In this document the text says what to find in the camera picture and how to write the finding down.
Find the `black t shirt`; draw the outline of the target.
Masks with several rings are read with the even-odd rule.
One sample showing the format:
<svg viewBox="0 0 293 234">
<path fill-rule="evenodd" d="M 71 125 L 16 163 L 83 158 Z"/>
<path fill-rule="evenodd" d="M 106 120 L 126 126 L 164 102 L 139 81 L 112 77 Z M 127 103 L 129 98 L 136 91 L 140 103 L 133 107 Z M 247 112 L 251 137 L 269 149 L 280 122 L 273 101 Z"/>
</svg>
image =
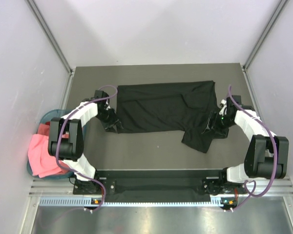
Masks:
<svg viewBox="0 0 293 234">
<path fill-rule="evenodd" d="M 228 129 L 212 125 L 219 111 L 212 80 L 118 86 L 117 131 L 123 134 L 183 131 L 183 144 L 206 153 L 214 139 L 228 137 Z"/>
</svg>

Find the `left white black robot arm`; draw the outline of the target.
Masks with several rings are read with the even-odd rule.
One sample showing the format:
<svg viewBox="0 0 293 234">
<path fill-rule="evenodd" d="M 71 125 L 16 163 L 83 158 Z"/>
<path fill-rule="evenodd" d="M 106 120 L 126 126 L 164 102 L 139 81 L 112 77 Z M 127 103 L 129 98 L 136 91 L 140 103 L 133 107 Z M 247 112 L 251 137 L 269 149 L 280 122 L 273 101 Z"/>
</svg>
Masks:
<svg viewBox="0 0 293 234">
<path fill-rule="evenodd" d="M 97 169 L 84 155 L 84 127 L 97 118 L 106 132 L 116 133 L 121 122 L 110 107 L 109 95 L 100 88 L 91 98 L 84 99 L 75 109 L 50 121 L 48 153 L 56 158 L 57 165 L 75 175 L 75 188 L 81 194 L 105 193 Z"/>
</svg>

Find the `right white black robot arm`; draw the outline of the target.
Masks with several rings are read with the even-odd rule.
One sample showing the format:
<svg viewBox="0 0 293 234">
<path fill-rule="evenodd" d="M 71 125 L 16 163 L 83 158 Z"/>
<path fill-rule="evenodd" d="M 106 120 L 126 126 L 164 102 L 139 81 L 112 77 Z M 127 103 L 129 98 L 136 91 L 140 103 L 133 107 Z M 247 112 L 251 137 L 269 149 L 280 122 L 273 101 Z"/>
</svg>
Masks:
<svg viewBox="0 0 293 234">
<path fill-rule="evenodd" d="M 249 140 L 243 163 L 224 168 L 218 179 L 202 181 L 207 194 L 218 195 L 244 188 L 251 196 L 260 197 L 268 192 L 275 179 L 286 175 L 288 139 L 270 131 L 251 106 L 240 102 L 240 96 L 228 96 L 222 100 L 220 110 L 210 113 L 202 132 L 203 136 L 225 138 L 229 128 L 236 125 Z"/>
</svg>

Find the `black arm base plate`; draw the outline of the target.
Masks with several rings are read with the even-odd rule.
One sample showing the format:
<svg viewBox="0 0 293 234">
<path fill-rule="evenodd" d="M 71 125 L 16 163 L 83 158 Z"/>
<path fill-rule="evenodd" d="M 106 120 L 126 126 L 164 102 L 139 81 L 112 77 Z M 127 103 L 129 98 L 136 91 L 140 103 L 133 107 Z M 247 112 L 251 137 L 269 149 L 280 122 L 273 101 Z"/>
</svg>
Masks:
<svg viewBox="0 0 293 234">
<path fill-rule="evenodd" d="M 99 170 L 96 178 L 105 186 L 106 202 L 203 202 L 210 195 L 246 193 L 218 169 Z"/>
</svg>

